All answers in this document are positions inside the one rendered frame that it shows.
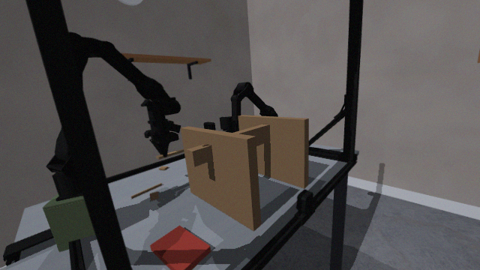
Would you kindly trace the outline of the tan wooden wedge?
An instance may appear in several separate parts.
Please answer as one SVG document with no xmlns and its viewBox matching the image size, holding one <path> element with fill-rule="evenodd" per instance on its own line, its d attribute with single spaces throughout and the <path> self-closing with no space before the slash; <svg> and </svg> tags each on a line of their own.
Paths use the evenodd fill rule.
<svg viewBox="0 0 480 270">
<path fill-rule="evenodd" d="M 184 152 L 184 149 L 178 150 L 178 151 L 173 151 L 173 152 L 167 153 L 167 157 L 172 156 L 172 155 L 177 155 L 177 154 L 182 153 L 182 152 Z M 164 156 L 161 154 L 161 155 L 156 156 L 156 158 L 160 160 L 160 159 L 164 158 Z"/>
</svg>

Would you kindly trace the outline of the red flat block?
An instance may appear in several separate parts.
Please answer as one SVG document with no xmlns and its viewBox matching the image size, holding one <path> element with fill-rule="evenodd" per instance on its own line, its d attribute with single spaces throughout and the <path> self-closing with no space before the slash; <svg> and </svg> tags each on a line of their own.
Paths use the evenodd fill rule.
<svg viewBox="0 0 480 270">
<path fill-rule="evenodd" d="M 170 270 L 192 270 L 211 252 L 211 246 L 181 226 L 177 226 L 150 247 Z"/>
</svg>

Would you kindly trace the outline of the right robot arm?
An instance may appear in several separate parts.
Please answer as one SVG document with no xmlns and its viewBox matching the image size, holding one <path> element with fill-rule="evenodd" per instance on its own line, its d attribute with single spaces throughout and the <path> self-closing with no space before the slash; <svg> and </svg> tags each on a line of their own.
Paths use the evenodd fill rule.
<svg viewBox="0 0 480 270">
<path fill-rule="evenodd" d="M 241 93 L 240 93 L 241 92 Z M 240 94 L 239 94 L 240 93 Z M 235 96 L 238 95 L 238 96 Z M 261 116 L 275 116 L 278 117 L 278 114 L 275 112 L 275 109 L 271 106 L 266 105 L 254 92 L 254 87 L 250 82 L 241 82 L 239 83 L 233 95 L 231 97 L 232 101 L 232 116 L 229 117 L 220 117 L 220 129 L 223 129 L 225 132 L 234 133 L 239 131 L 239 118 L 241 115 L 241 101 L 243 98 L 247 97 L 252 101 L 259 109 Z M 230 118 L 231 117 L 231 118 Z M 231 122 L 230 122 L 231 120 Z"/>
</svg>

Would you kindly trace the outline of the brown wooden rail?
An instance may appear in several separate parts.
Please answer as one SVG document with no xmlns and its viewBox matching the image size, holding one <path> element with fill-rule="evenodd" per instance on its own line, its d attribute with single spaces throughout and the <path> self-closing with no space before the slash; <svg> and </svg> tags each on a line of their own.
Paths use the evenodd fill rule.
<svg viewBox="0 0 480 270">
<path fill-rule="evenodd" d="M 270 125 L 261 124 L 244 130 L 236 131 L 234 134 L 244 134 L 256 137 L 256 146 L 270 141 Z M 197 167 L 209 161 L 213 161 L 212 145 L 204 144 L 187 149 L 189 165 Z"/>
</svg>

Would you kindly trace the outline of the tan wooden board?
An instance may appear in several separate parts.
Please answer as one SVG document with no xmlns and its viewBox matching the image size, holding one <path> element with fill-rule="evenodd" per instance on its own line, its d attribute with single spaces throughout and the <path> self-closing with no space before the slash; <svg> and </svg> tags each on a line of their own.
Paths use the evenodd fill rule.
<svg viewBox="0 0 480 270">
<path fill-rule="evenodd" d="M 182 127 L 181 137 L 190 192 L 250 230 L 260 227 L 256 137 L 198 127 Z M 204 144 L 213 160 L 189 165 L 187 149 Z"/>
<path fill-rule="evenodd" d="M 247 117 L 250 116 L 250 117 Z M 258 173 L 308 186 L 309 118 L 239 115 L 239 130 L 270 125 L 270 141 L 256 147 Z"/>
</svg>

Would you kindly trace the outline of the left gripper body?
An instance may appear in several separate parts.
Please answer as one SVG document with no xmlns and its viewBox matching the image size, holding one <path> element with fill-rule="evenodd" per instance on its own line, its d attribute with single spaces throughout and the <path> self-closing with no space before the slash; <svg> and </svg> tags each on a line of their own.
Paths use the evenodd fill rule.
<svg viewBox="0 0 480 270">
<path fill-rule="evenodd" d="M 166 132 L 166 122 L 168 122 L 168 119 L 166 119 L 165 116 L 160 118 L 150 118 L 148 124 L 150 124 L 151 130 L 145 131 L 145 138 L 151 137 L 152 140 L 158 139 L 159 143 L 162 144 L 179 140 L 179 135 L 177 133 Z"/>
</svg>

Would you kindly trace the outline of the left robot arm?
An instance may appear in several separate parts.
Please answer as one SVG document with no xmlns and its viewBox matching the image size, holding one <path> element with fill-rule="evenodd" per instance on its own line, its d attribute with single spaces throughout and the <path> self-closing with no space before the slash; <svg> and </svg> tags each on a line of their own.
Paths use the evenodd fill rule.
<svg viewBox="0 0 480 270">
<path fill-rule="evenodd" d="M 81 37 L 79 34 L 73 32 L 69 32 L 69 34 L 82 87 L 83 71 L 88 62 L 88 58 L 102 58 L 131 81 L 136 86 L 136 90 L 147 99 L 144 100 L 141 107 L 147 107 L 148 117 L 150 119 L 180 112 L 181 105 L 176 98 L 170 97 L 159 82 L 144 75 L 127 60 L 112 43 L 90 37 Z M 52 178 L 58 191 L 56 201 L 83 195 L 62 127 L 56 140 L 55 155 L 46 167 L 52 173 L 55 173 L 52 175 Z"/>
</svg>

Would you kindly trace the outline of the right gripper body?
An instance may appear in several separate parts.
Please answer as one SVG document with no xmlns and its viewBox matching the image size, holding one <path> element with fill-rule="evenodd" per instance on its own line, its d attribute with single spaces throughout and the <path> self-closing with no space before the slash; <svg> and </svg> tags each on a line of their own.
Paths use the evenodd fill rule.
<svg viewBox="0 0 480 270">
<path fill-rule="evenodd" d="M 214 122 L 204 122 L 204 129 L 215 130 L 215 123 Z"/>
</svg>

